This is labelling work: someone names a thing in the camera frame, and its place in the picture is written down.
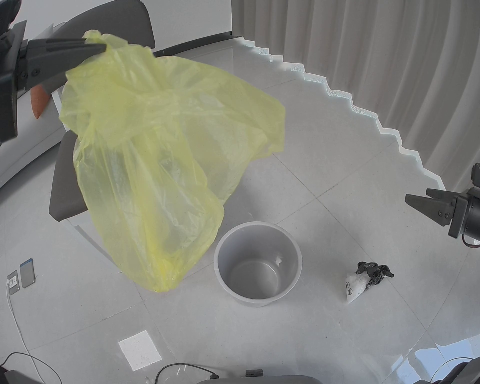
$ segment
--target tile floor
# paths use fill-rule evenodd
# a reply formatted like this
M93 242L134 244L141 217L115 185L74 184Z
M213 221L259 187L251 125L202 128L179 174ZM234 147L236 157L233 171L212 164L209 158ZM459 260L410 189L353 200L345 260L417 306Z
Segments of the tile floor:
M250 164L225 204L219 239L249 221L277 223L298 241L303 271L283 299L263 308L236 303L218 284L213 248L168 293L113 273L48 214L57 147L0 189L0 276L32 257L36 283L12 296L30 352L65 384L145 383L165 364L186 361L237 377L306 374L323 384L413 384L445 360L480 356L480 251L404 203L437 183L396 138L347 99L305 81L262 49L235 39L182 56L215 65L286 107L285 151ZM388 264L395 277L346 304L344 281L358 261ZM163 360L132 372L118 345L147 330ZM0 298L0 361L24 351ZM456 360L435 378L445 376ZM6 367L36 378L31 361ZM56 377L39 364L46 383ZM170 368L160 383L207 374Z

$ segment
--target gray curtain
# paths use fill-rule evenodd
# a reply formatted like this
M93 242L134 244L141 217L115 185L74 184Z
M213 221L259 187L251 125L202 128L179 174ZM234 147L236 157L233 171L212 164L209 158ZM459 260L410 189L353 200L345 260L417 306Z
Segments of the gray curtain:
M447 189L468 186L480 161L479 0L232 0L232 25L350 92Z

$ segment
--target orange cushion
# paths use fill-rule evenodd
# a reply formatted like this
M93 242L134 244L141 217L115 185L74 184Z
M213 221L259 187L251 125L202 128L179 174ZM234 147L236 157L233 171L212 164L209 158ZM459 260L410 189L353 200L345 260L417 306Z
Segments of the orange cushion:
M32 111L36 119L38 119L50 100L50 96L42 87L42 84L34 86L30 90L30 100L32 101Z

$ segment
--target black crumpled plastic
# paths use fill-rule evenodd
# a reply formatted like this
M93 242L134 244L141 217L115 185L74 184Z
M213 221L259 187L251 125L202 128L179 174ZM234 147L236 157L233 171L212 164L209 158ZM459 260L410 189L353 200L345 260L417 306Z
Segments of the black crumpled plastic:
M385 276L387 277L394 277L395 275L390 272L390 268L386 265L378 265L377 263L367 263L365 261L361 261L357 264L357 271L355 272L357 275L361 275L363 272L367 272L368 276L370 277L370 281L367 283L367 290L372 285L377 285L380 283Z

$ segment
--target translucent yellow trash bag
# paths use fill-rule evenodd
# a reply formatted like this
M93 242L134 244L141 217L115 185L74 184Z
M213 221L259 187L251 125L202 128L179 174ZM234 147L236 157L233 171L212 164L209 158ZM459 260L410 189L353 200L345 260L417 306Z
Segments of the translucent yellow trash bag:
M210 65L85 37L108 47L67 72L62 94L78 185L117 266L167 291L214 241L248 163L283 150L285 110Z

